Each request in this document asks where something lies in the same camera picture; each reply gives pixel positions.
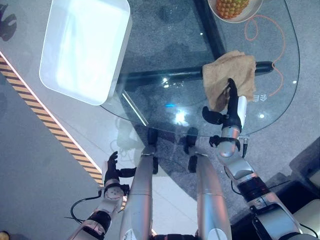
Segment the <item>white tray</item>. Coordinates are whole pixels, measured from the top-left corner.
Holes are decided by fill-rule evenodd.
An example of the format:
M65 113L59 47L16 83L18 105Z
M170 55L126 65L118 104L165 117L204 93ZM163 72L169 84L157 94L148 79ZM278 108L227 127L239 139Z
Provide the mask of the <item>white tray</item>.
M114 93L131 26L127 0L53 0L41 82L85 103L103 104Z

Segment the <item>fruit bowl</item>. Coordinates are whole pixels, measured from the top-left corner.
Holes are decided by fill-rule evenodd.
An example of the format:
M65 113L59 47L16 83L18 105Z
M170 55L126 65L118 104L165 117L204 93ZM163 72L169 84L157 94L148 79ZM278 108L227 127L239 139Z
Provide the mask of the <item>fruit bowl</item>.
M217 11L217 7L216 7L216 3L217 0L208 0L209 6L212 10L212 12L222 21L225 21L227 23L232 23L232 24L237 24L237 23L242 23L246 20L248 20L249 18L251 18L253 15L255 15L257 13L257 11L260 9L262 3L264 0L249 0L248 5L246 6L245 9L242 10L242 12L234 17L234 18L229 18L229 19L225 19L222 18L218 15L218 11Z

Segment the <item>towel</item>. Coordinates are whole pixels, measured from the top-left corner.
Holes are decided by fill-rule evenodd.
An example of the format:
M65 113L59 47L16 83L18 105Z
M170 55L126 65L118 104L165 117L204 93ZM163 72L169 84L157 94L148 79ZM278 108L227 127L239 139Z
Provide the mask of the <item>towel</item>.
M247 101L254 99L256 61L254 56L245 55L238 50L228 52L216 61L202 67L203 86L209 107L221 112L228 105L228 78L235 82L238 96Z

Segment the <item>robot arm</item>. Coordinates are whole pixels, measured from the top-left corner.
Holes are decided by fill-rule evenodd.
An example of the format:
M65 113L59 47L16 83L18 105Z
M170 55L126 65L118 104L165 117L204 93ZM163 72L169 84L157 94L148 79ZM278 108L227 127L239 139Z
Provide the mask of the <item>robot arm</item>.
M259 237L264 240L282 240L300 235L302 231L298 221L240 155L238 138L245 121L247 101L243 96L238 97L237 87L231 78L228 82L230 99L227 114L209 111L207 107L202 110L202 116L207 122L222 124L221 137L211 137L210 144L217 147L219 161L225 166L228 176L253 213L252 223Z
M103 200L72 234L69 240L103 240L111 225L111 221L120 210L123 197L128 194L129 186L120 185L119 177L133 177L136 169L116 169L118 152L114 152L107 161L104 174Z

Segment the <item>glass table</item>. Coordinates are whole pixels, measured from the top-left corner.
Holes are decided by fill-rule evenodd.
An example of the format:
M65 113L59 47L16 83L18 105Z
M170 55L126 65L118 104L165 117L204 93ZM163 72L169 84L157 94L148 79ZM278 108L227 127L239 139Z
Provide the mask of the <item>glass table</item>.
M220 135L206 122L202 66L239 50L256 59L256 92L242 135L276 121L297 88L298 42L285 0L265 0L251 20L224 22L207 0L129 0L132 30L114 97L101 105L133 123L185 134Z

